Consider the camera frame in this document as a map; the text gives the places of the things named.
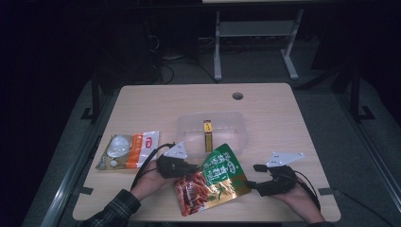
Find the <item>green snack bag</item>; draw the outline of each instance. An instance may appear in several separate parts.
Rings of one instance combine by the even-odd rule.
[[[177,180],[181,214],[192,215],[251,192],[247,178],[233,151],[227,144],[213,150],[193,175]]]

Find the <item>gray carpet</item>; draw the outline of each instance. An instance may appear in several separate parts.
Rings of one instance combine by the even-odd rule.
[[[281,59],[279,49],[282,44],[254,46],[252,50],[239,54],[223,54],[221,83],[286,82],[291,86],[301,85],[321,73],[310,70],[317,45],[317,41],[299,41],[295,44],[291,56],[300,76],[300,79],[296,81],[288,77],[287,69]],[[210,75],[207,74],[207,72],[213,73],[211,53],[200,55],[198,61],[179,59],[168,66],[174,70],[174,78],[171,81],[173,84],[213,83]],[[162,72],[165,80],[172,76],[171,71],[166,68],[163,68]],[[363,121],[360,125],[356,125],[347,107],[344,107],[344,102],[347,103],[349,97],[348,92],[343,95],[333,94],[329,89],[332,81],[333,78],[327,79],[308,91],[294,92],[328,181],[331,186],[363,202],[391,222],[393,226],[397,226],[401,223],[400,211],[394,205],[388,189],[380,178],[366,143],[360,137],[359,128],[369,135],[399,183],[401,183],[401,164],[398,161],[401,155],[401,129],[381,104],[375,89],[365,81],[361,82],[360,104],[369,106],[376,120]],[[26,216],[24,226],[41,225],[71,165],[71,160],[74,160],[74,157],[81,152],[79,149],[82,143],[90,139],[94,140],[94,138],[86,137],[88,134],[93,136],[93,133],[88,131],[92,131],[97,125],[96,133],[101,135],[102,129],[107,124],[108,115],[113,108],[118,91],[114,96],[103,97],[102,100],[108,99],[109,104],[107,106],[103,104],[101,108],[103,116],[91,124],[90,120],[80,119],[84,109],[91,107],[90,88],[89,81],[71,113],[41,188]],[[77,188],[83,184],[90,162],[78,179]],[[58,226],[74,226],[77,223],[72,218],[77,198],[78,193],[73,191]],[[336,200],[341,211],[341,220],[336,223],[337,226],[388,226],[383,220],[349,198],[337,194]],[[304,223],[284,224],[284,226],[304,225]]]

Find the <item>wooden table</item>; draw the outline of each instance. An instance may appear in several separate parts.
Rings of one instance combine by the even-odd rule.
[[[235,100],[233,93],[244,97]],[[269,179],[269,174],[255,172],[253,165],[265,164],[273,151],[302,152],[305,158],[290,166],[304,173],[316,190],[329,186],[297,102],[285,83],[126,86],[116,101],[84,184],[94,190],[91,195],[80,194],[74,218],[89,218],[101,211],[121,188],[131,187],[135,170],[95,169],[112,134],[160,131],[159,145],[162,145],[175,142],[180,115],[226,111],[240,112],[244,116],[248,143],[236,158],[249,180],[265,182]],[[340,219],[332,195],[319,195],[319,200],[327,220]],[[282,202],[262,198],[255,190],[220,206],[182,217],[171,184],[142,201],[131,220],[284,222],[301,219]]]

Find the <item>floor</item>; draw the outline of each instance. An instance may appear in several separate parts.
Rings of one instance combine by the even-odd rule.
[[[286,40],[253,42],[246,46],[228,46],[230,48],[222,55],[223,79],[220,83],[284,82],[294,88],[323,73],[310,69],[319,45],[318,39],[298,40],[294,45],[291,57],[300,77],[298,80],[288,77],[281,59],[280,49]],[[161,77],[155,84],[167,81],[170,84],[215,83],[212,75],[213,51],[202,49],[197,60],[180,56],[179,52],[168,55],[169,60],[164,61],[160,67]],[[401,128],[382,105],[375,89],[364,80],[360,83],[360,106],[368,106],[375,120],[356,123],[348,111],[349,88],[343,94],[333,93],[330,86],[334,79],[335,76],[308,90],[294,90],[294,95],[327,179],[331,186],[342,192],[336,194],[341,211],[341,219],[336,222],[336,226],[397,226],[401,223],[400,207],[394,202],[392,186],[384,179],[386,175],[377,157],[391,172],[394,181],[401,183],[401,165],[398,162],[401,158]],[[82,120],[85,109],[92,107],[91,81],[88,81],[70,115],[23,226],[40,226],[43,223],[64,176],[71,170],[72,162],[83,149],[91,148],[97,137],[101,136],[117,97],[118,89],[112,95],[102,95],[99,119],[96,122]],[[92,161],[96,160],[91,160],[89,156],[85,168],[79,171],[77,182],[55,226],[77,224],[72,218],[72,211]],[[130,223],[130,226],[143,225]],[[283,226],[297,227],[305,224],[283,223]]]

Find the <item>food package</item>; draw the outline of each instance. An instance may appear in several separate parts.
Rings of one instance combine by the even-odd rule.
[[[182,215],[189,216],[251,192],[247,178],[227,144],[212,151],[193,175],[174,183]]]
[[[158,148],[158,145],[158,131],[141,132],[133,135],[114,134],[96,168],[99,170],[139,168],[149,155]]]

